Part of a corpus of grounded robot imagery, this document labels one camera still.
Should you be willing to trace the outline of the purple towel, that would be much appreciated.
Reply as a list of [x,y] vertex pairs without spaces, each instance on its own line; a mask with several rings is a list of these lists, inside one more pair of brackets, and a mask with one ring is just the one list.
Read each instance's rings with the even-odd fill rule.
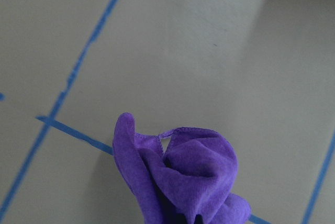
[[238,173],[234,149],[213,130],[180,127],[147,136],[124,113],[113,151],[145,223],[245,223],[251,215],[249,203],[231,191]]

